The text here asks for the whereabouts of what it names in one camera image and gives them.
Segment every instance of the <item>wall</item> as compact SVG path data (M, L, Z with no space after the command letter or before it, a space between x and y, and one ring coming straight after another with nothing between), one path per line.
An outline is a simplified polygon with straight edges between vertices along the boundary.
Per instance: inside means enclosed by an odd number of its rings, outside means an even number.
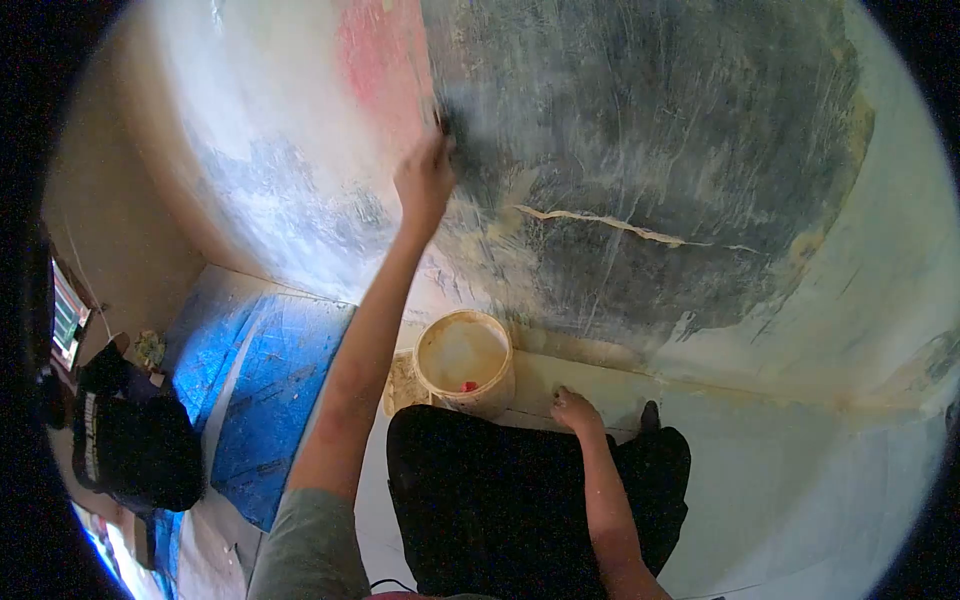
M122 125L109 51L91 59L76 88L48 169L42 217L60 261L108 305L114 334L135 339L143 329L165 330L206 264L170 217ZM77 364L107 340L104 320L92 316ZM85 491L73 476L71 432L56 432L51 442L77 502L108 514L112 500Z
M119 29L125 119L211 262L359 301L439 99L461 185L408 318L834 407L954 380L956 196L854 2L171 0Z

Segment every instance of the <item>red paint patch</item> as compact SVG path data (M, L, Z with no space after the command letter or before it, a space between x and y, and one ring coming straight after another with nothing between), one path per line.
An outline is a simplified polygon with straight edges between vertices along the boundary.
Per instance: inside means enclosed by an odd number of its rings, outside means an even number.
M394 153L420 136L433 97L419 0L353 0L337 28L341 72Z

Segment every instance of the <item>window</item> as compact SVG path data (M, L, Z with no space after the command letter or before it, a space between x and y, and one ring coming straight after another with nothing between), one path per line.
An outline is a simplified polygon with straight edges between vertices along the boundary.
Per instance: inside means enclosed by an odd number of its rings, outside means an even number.
M90 318L90 309L77 296L67 283L66 277L57 261L51 259L54 267L54 356L66 367L73 369L73 360L77 356L80 342L75 335L86 325Z

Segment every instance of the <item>person sitting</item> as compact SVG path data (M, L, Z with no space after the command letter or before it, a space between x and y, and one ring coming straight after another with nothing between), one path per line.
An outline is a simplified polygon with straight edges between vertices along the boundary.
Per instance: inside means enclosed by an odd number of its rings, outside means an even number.
M371 594L353 508L403 306L454 186L449 150L438 123L397 170L399 233L330 368L257 559L251 600ZM421 591L462 600L668 599L651 567L662 567L680 533L690 455L683 436L649 412L636 441L611 448L599 415L567 389L557 391L553 417L573 435L444 408L399 411L387 467ZM658 519L663 526L651 526Z

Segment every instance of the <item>knee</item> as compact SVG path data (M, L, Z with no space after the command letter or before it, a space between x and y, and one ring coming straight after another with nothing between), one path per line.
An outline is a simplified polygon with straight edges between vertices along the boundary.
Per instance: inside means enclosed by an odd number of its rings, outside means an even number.
M443 409L415 404L397 411L387 427L388 465L396 462L409 464L422 456L425 437L435 428L435 412L440 410Z
M660 439L663 446L669 448L671 454L690 463L690 444L686 442L684 434L673 427L663 427L660 430Z

